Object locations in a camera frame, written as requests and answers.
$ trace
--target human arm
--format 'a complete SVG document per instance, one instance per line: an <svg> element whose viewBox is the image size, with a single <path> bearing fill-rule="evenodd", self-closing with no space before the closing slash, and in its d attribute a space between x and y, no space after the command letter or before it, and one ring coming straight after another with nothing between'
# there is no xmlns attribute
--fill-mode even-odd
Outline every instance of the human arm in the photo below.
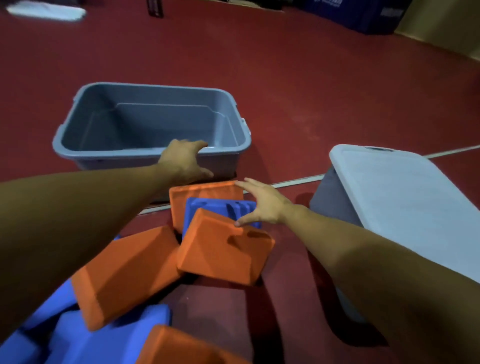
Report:
<svg viewBox="0 0 480 364"><path fill-rule="evenodd" d="M479 361L479 284L371 231L294 205L271 186L237 184L257 198L257 209L238 225L286 224L404 362Z"/></svg>
<svg viewBox="0 0 480 364"><path fill-rule="evenodd" d="M173 140L149 167L58 173L0 184L0 342L102 251L151 200L212 173L205 142Z"/></svg>

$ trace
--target white floor line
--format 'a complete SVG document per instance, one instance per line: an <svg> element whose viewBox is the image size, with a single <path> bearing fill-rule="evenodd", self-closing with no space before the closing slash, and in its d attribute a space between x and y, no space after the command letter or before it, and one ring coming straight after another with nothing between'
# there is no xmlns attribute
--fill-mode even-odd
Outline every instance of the white floor line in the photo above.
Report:
<svg viewBox="0 0 480 364"><path fill-rule="evenodd" d="M427 154L424 157L427 158L427 159L432 159L432 158L437 158L437 157L448 156L450 154L466 152L468 150L474 150L474 149L480 149L480 144L477 145L477 146L467 146L465 148L452 149L452 150L447 150L445 152ZM275 187L275 188L290 187L290 186L295 186L297 184L304 184L304 183L310 183L310 182L315 182L315 181L321 181L322 179L324 179L324 176L325 176L325 173L324 174L317 174L315 176L298 178L296 180L273 183L272 186ZM144 214L150 214L152 212L168 210L169 208L170 208L170 205L150 207L150 208L144 209L138 215L144 215Z"/></svg>

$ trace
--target orange foam block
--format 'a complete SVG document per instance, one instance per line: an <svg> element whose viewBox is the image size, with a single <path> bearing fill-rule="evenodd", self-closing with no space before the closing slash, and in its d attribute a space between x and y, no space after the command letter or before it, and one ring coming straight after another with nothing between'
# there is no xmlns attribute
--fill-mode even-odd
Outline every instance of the orange foam block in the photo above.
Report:
<svg viewBox="0 0 480 364"><path fill-rule="evenodd" d="M235 185L235 181L201 183L189 186L170 188L170 205L172 206L172 222L176 231L183 231L183 218L187 198L220 198L223 200L243 200L243 189Z"/></svg>
<svg viewBox="0 0 480 364"><path fill-rule="evenodd" d="M240 284L254 284L275 241L252 226L199 208L177 254L178 269Z"/></svg>
<svg viewBox="0 0 480 364"><path fill-rule="evenodd" d="M249 362L175 328L155 325L135 363L248 364Z"/></svg>
<svg viewBox="0 0 480 364"><path fill-rule="evenodd" d="M112 241L72 276L78 305L89 330L142 303L180 278L179 245L168 226Z"/></svg>

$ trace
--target open gray bin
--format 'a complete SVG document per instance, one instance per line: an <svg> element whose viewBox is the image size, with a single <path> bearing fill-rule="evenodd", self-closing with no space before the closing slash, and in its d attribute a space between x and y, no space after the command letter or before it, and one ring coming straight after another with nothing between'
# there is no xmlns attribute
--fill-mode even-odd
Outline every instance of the open gray bin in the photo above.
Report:
<svg viewBox="0 0 480 364"><path fill-rule="evenodd" d="M232 95L214 88L99 82L80 88L53 149L80 169L154 164L172 139L203 139L198 163L235 175L250 131Z"/></svg>

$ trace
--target beige wall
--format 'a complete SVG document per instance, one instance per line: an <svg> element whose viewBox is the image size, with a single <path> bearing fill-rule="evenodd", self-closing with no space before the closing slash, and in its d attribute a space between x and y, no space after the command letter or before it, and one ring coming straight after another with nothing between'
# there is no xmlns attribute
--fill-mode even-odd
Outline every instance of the beige wall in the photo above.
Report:
<svg viewBox="0 0 480 364"><path fill-rule="evenodd" d="M480 0L413 0L396 32L480 60Z"/></svg>

